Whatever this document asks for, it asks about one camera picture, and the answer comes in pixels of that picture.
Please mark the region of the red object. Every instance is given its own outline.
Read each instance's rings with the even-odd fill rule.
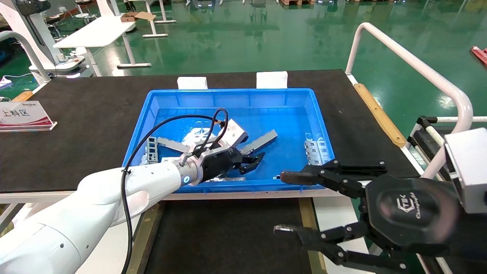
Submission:
[[[481,50],[479,47],[473,46],[471,51],[487,66],[487,49]]]

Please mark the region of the blue plastic bin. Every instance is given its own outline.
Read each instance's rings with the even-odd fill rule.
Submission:
[[[266,152],[256,170],[244,175],[245,181],[205,182],[197,186],[184,186],[176,193],[257,192],[323,189],[321,186],[288,185],[273,177],[282,170],[301,170],[307,164],[304,148],[306,140],[325,143],[324,163],[334,154],[323,117],[311,89],[216,89],[216,90],[153,90],[137,121],[125,166],[130,154],[141,138],[157,123],[177,115],[202,114],[213,116],[217,108],[225,108],[229,119],[237,121],[249,135],[239,148],[274,129],[278,137],[259,151]],[[165,137],[178,142],[194,128],[209,128],[211,121],[186,118],[172,121],[159,128],[152,136]],[[132,165],[139,165],[145,146],[137,152]],[[178,157],[179,153],[158,147],[162,157]],[[242,177],[231,171],[229,177]]]

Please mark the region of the pallet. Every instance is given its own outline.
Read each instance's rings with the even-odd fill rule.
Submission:
[[[315,3],[315,0],[281,0],[281,2],[286,6],[289,6],[289,3],[296,3],[296,5],[300,6],[303,2],[309,2],[312,5]]]

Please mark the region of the green floor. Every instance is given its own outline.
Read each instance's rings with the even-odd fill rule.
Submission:
[[[178,22],[156,25],[168,38],[142,38],[150,33],[143,20],[129,34],[136,61],[151,62],[151,68],[118,70],[117,64],[128,62],[121,38],[95,59],[104,76],[345,69],[355,30],[368,21],[464,90],[475,115],[487,115],[487,73],[469,52],[473,45],[487,47],[487,1],[323,2],[298,8],[273,0],[224,0],[222,6],[204,1],[205,9],[198,9],[194,1],[189,7],[176,1],[166,10]],[[161,15],[158,6],[152,10]],[[28,64],[25,54],[16,54],[0,74],[26,73]],[[456,115],[449,98],[371,35],[362,38],[353,74],[405,135],[418,115]],[[14,85],[0,96],[23,89]]]

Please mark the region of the cardboard box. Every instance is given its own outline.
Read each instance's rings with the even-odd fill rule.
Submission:
[[[148,13],[145,11],[141,12],[127,12],[120,17],[122,22],[134,22],[139,19],[145,19],[147,21],[152,21],[155,18],[155,14]]]

